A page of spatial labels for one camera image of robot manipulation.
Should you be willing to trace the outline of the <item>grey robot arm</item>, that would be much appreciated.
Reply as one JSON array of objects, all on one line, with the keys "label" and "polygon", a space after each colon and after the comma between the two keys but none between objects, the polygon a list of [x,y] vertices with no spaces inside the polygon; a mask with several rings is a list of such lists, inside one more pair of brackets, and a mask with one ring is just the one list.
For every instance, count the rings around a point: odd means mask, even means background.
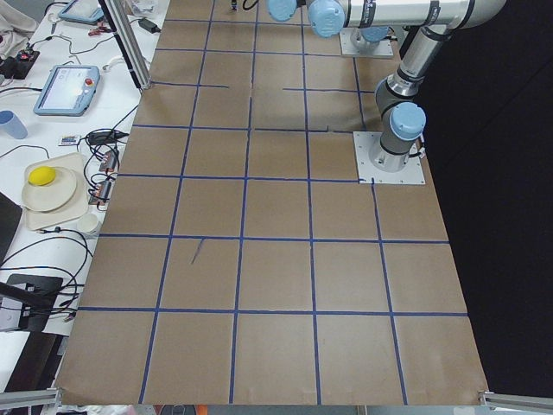
[{"label": "grey robot arm", "polygon": [[321,38],[337,35],[343,28],[368,29],[394,25],[445,28],[434,32],[436,42],[445,42],[457,29],[472,28],[489,21],[505,6],[504,1],[268,1],[270,16],[287,22],[302,5],[308,21]]},{"label": "grey robot arm", "polygon": [[395,73],[379,82],[375,100],[383,132],[371,147],[371,162],[385,172],[396,173],[410,158],[413,143],[422,135],[426,115],[413,102],[429,64],[451,35],[445,25],[423,26],[407,47]]}]

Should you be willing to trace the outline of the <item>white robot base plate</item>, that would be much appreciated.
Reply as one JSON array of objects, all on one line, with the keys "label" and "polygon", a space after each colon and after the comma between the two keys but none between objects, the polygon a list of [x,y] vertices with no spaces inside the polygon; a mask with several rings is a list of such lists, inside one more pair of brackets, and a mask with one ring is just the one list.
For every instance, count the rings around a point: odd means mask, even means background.
[{"label": "white robot base plate", "polygon": [[424,185],[422,161],[416,141],[403,155],[392,155],[380,145],[381,132],[353,133],[358,179],[366,184]]}]

